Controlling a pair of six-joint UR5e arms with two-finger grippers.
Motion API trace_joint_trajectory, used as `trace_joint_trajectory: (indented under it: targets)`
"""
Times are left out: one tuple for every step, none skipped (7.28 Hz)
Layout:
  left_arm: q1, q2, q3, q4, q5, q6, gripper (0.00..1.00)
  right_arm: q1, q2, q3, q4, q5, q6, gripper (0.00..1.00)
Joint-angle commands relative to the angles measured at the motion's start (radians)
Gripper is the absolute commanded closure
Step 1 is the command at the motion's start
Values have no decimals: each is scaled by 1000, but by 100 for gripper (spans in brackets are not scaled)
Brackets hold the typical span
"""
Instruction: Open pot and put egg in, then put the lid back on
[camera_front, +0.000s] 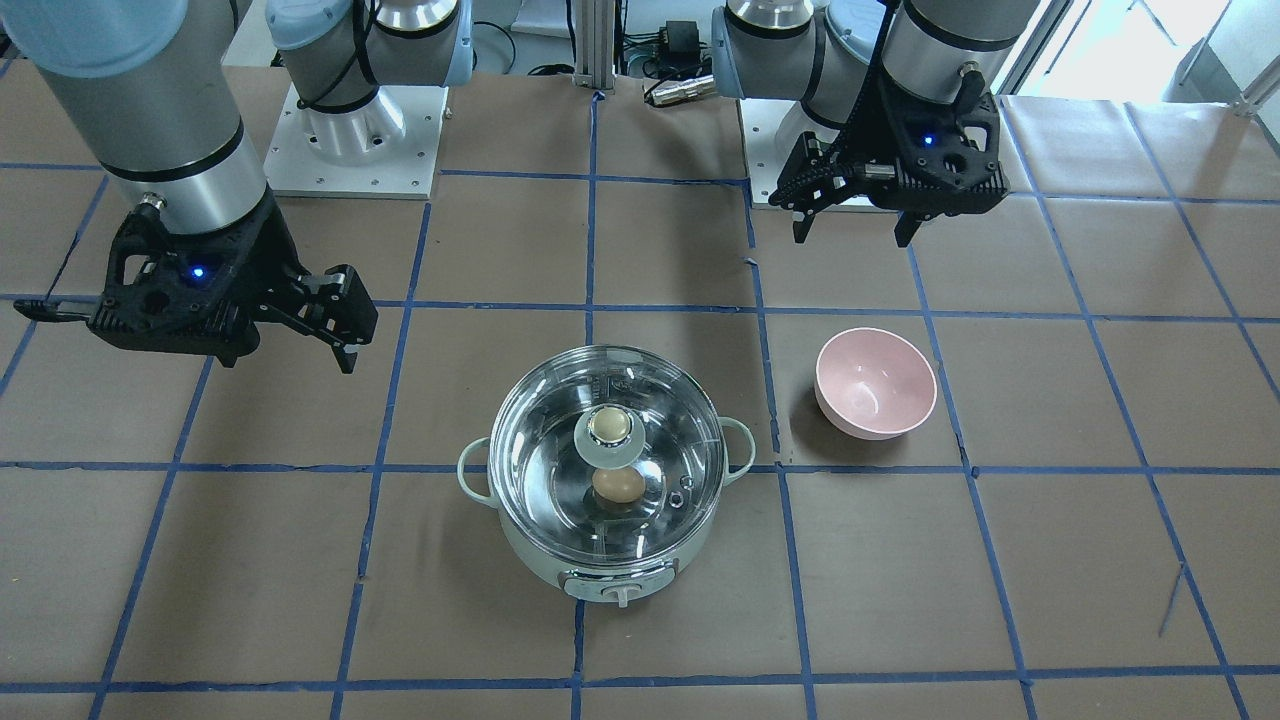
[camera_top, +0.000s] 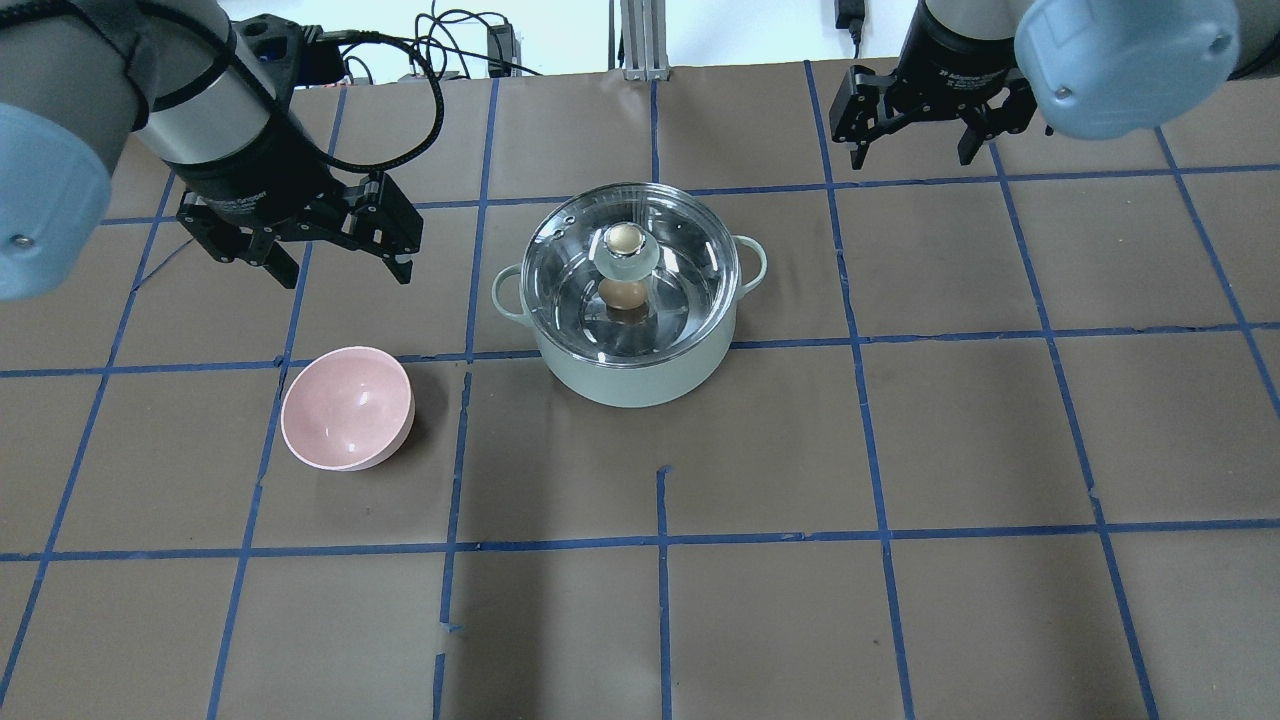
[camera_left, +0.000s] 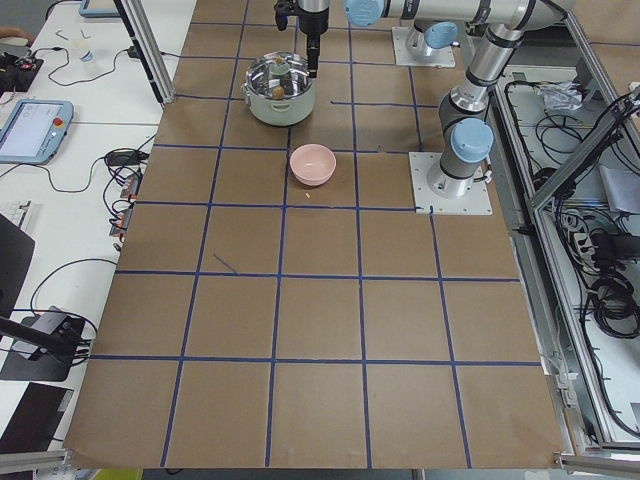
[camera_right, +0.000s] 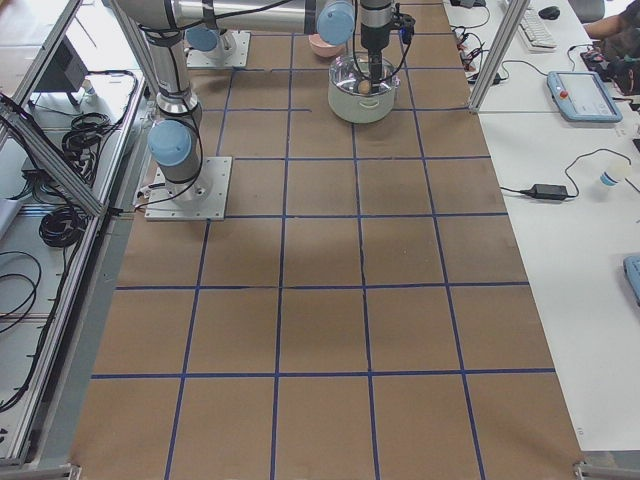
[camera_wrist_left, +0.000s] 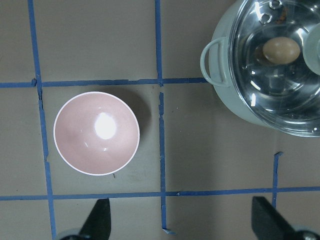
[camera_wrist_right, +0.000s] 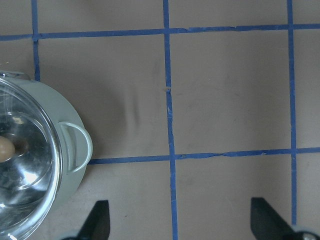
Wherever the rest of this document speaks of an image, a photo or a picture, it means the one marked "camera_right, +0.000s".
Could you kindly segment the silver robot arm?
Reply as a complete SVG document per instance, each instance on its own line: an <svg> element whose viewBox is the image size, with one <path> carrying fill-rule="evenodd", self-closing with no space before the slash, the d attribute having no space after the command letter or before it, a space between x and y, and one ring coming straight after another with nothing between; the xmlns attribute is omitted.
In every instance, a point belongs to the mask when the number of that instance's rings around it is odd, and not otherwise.
<svg viewBox="0 0 640 480"><path fill-rule="evenodd" d="M185 38L191 48L212 59L226 59L237 49L233 33L227 29L193 27L186 31Z"/></svg>
<svg viewBox="0 0 640 480"><path fill-rule="evenodd" d="M399 8L393 1L117 1L146 38L158 107L165 118L187 118L199 111L182 50L187 30L259 30L318 34L331 45L346 43L360 28L367 52L369 91L383 81L383 50L398 30Z"/></svg>

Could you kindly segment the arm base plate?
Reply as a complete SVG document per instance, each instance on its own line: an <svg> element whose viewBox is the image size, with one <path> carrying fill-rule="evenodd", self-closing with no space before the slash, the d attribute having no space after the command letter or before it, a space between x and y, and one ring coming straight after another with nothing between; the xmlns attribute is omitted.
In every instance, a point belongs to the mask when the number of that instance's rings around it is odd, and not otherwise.
<svg viewBox="0 0 640 480"><path fill-rule="evenodd" d="M250 38L248 31L191 28L185 34L187 67L192 70L245 68Z"/></svg>
<svg viewBox="0 0 640 480"><path fill-rule="evenodd" d="M179 188L167 183L157 167L154 182L162 183L162 186L150 191L145 218L149 221L223 220L231 170L231 157L206 157L198 179L178 196L186 185Z"/></svg>

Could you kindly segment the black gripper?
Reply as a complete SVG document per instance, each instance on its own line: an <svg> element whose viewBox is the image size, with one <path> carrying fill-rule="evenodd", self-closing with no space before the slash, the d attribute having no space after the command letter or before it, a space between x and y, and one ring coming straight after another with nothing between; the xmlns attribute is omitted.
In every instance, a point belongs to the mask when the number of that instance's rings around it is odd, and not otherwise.
<svg viewBox="0 0 640 480"><path fill-rule="evenodd" d="M369 91L379 92L382 79L382 51L389 45L391 24L368 26L361 24L361 46L368 53Z"/></svg>

